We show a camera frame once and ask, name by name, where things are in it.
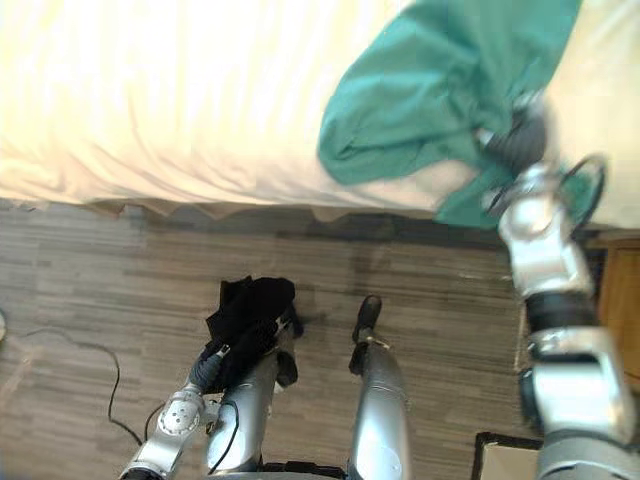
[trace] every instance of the white bed sheet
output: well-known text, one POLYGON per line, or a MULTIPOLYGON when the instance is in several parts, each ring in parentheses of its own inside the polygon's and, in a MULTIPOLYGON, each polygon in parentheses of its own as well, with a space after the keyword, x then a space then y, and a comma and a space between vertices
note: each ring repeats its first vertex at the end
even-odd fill
MULTIPOLYGON (((409 3, 4 0, 0 196, 434 211, 475 172, 344 187, 315 155, 341 75, 409 3)), ((586 1, 549 89, 569 159, 613 157, 595 220, 635 228, 639 28, 638 0, 586 1)))

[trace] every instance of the green cloth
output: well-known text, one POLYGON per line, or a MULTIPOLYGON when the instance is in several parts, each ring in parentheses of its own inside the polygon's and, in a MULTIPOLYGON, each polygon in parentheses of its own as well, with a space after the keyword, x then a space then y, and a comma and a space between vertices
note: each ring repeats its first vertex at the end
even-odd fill
POLYGON ((436 214, 493 227, 480 199, 513 178, 473 138, 506 133, 513 103, 544 88, 580 0, 418 0, 347 70, 326 108, 318 156, 352 185, 411 174, 443 159, 481 173, 436 214))

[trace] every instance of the wooden furniture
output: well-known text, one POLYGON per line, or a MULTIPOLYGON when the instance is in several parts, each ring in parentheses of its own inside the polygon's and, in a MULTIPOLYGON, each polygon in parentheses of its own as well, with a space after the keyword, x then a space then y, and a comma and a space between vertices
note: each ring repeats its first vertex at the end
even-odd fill
POLYGON ((600 318, 613 332, 627 381, 640 391, 640 238, 610 240, 605 246, 600 318))

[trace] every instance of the power cord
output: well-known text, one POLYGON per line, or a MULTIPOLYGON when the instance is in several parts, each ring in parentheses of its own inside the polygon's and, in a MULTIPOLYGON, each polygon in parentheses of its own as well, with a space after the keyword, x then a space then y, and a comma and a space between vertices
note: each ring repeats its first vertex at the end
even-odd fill
POLYGON ((222 463, 222 461, 226 458, 227 454, 229 453, 229 450, 231 450, 231 445, 233 445, 233 441, 236 439, 236 434, 238 433, 238 429, 240 428, 240 412, 238 411, 238 405, 233 400, 227 400, 220 404, 220 408, 222 408, 225 405, 229 405, 230 407, 233 407, 236 413, 236 425, 235 427, 233 427, 233 433, 231 434, 231 438, 229 439, 229 444, 227 445, 227 448, 224 450, 224 453, 218 459, 216 464, 213 467, 211 467, 207 475, 211 475, 213 472, 215 472, 220 466, 220 464, 222 463))
MULTIPOLYGON (((92 343, 92 342, 79 342, 77 340, 74 340, 67 332, 65 332, 64 330, 60 330, 54 327, 43 327, 43 328, 39 328, 37 330, 34 330, 32 332, 26 333, 24 335, 19 335, 18 338, 28 338, 28 337, 33 337, 35 335, 40 335, 42 333, 50 333, 53 335, 58 335, 59 337, 62 337, 63 339, 65 339, 67 342, 79 347, 79 348, 86 348, 86 349, 90 349, 90 350, 99 350, 101 352, 106 353, 107 355, 109 355, 109 357, 111 357, 111 360, 113 361, 113 364, 116 367, 116 380, 113 383, 113 389, 111 390, 111 396, 109 397, 109 406, 107 408, 107 419, 109 420, 109 423, 113 423, 114 425, 119 426, 120 428, 122 428, 125 432, 127 432, 129 435, 131 435, 131 437, 133 438, 133 440, 136 442, 136 444, 138 446, 142 445, 142 440, 140 440, 140 437, 138 436, 138 434, 136 432, 134 432, 127 424, 125 424, 124 422, 121 422, 120 420, 117 420, 115 418, 113 418, 113 401, 115 399, 116 396, 116 391, 118 390, 118 385, 120 384, 120 362, 118 361, 118 356, 115 354, 115 352, 107 347, 105 347, 104 345, 100 345, 98 343, 92 343)), ((153 415, 162 407, 164 406, 164 404, 160 405, 160 407, 156 408, 156 410, 154 410, 151 415, 149 415, 149 417, 147 418, 147 423, 145 424, 145 440, 147 439, 147 427, 149 425, 149 422, 151 421, 151 417, 153 417, 153 415)))
POLYGON ((151 419, 156 413, 158 413, 162 409, 162 407, 164 407, 164 405, 165 405, 164 403, 161 403, 156 408, 154 408, 153 411, 149 414, 149 416, 145 420, 144 422, 144 441, 145 442, 149 440, 149 424, 151 423, 151 419))

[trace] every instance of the black cloth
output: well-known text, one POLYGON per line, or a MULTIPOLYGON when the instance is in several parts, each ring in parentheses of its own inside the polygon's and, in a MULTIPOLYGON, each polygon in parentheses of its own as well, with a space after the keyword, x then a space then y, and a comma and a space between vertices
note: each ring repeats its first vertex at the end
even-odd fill
POLYGON ((198 362, 206 362, 224 345, 230 350, 216 378, 206 382, 203 393, 222 392, 276 345, 276 320, 291 307, 294 298, 295 286, 285 278, 246 277, 222 282, 220 307, 206 319, 211 341, 198 362))

